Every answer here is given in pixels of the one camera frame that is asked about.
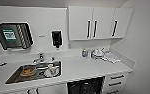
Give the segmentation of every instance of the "dish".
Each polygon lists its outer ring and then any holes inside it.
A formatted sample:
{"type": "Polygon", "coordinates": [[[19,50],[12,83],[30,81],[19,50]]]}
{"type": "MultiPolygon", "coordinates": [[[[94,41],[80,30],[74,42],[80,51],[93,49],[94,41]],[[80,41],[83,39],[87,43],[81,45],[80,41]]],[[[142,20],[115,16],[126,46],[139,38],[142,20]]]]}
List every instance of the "dish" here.
{"type": "Polygon", "coordinates": [[[36,73],[36,69],[31,69],[31,68],[25,68],[21,73],[20,75],[21,76],[32,76],[36,73]]]}
{"type": "Polygon", "coordinates": [[[50,69],[47,69],[44,73],[46,77],[54,77],[59,73],[59,68],[57,67],[51,67],[50,69]]]}

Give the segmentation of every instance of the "drawer handle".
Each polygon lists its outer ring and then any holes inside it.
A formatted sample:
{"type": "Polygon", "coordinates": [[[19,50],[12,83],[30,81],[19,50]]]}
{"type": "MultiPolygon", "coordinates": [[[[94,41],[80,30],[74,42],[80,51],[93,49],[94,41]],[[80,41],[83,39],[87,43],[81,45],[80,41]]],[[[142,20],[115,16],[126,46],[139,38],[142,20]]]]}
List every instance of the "drawer handle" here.
{"type": "Polygon", "coordinates": [[[118,83],[109,84],[109,86],[114,86],[114,85],[119,85],[119,84],[122,84],[122,82],[118,82],[118,83]]]}
{"type": "Polygon", "coordinates": [[[116,90],[116,91],[112,91],[112,92],[107,92],[106,94],[112,94],[112,93],[117,93],[117,92],[119,92],[119,90],[116,90]]]}
{"type": "Polygon", "coordinates": [[[124,77],[123,75],[122,76],[117,76],[117,77],[111,77],[111,79],[117,79],[117,78],[122,78],[124,77]]]}

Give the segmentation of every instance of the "faucet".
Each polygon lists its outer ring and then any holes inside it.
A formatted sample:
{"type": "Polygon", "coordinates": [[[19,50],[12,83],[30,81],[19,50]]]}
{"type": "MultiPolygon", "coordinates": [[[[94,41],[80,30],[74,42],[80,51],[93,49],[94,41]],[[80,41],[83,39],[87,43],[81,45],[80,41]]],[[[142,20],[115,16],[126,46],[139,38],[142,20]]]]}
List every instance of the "faucet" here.
{"type": "Polygon", "coordinates": [[[33,60],[33,63],[34,63],[34,64],[37,64],[37,63],[39,63],[39,62],[43,62],[43,61],[44,61],[43,53],[39,53],[38,55],[39,55],[39,58],[33,60]]]}

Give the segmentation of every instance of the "black soap dispenser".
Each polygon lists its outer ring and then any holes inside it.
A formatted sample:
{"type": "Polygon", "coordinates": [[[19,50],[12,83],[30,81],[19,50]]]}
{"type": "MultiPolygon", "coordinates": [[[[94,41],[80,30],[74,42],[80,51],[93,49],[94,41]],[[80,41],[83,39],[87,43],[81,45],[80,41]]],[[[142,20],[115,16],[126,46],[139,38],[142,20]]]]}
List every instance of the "black soap dispenser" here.
{"type": "Polygon", "coordinates": [[[61,31],[52,31],[53,46],[59,48],[62,45],[61,31]]]}

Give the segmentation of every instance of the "paper towel dispenser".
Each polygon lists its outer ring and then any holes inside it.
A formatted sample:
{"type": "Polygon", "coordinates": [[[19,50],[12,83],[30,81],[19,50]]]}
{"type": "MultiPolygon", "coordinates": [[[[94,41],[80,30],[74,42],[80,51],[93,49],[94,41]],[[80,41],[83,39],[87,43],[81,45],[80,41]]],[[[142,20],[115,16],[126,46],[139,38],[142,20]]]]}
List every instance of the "paper towel dispenser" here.
{"type": "Polygon", "coordinates": [[[0,24],[0,42],[4,50],[18,47],[29,48],[33,44],[29,25],[27,23],[0,24]]]}
{"type": "Polygon", "coordinates": [[[61,31],[52,31],[53,46],[59,48],[62,45],[61,31]]]}

